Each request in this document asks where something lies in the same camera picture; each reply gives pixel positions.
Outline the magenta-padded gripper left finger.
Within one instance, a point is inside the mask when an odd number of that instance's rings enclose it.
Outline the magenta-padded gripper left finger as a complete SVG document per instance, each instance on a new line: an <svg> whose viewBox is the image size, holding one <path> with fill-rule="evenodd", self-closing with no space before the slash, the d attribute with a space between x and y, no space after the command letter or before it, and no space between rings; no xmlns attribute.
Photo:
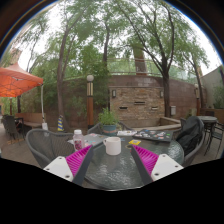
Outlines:
<svg viewBox="0 0 224 224"><path fill-rule="evenodd" d="M67 157L58 156L44 170L81 186L92 157L93 146L89 145Z"/></svg>

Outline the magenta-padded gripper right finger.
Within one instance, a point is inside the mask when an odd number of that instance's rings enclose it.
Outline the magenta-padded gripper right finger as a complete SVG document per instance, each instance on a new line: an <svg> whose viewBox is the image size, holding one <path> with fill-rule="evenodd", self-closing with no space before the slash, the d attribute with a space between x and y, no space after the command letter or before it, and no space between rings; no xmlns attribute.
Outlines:
<svg viewBox="0 0 224 224"><path fill-rule="evenodd" d="M143 185L148 185L183 168L184 152L180 145L152 146L150 149L132 145L131 155Z"/></svg>

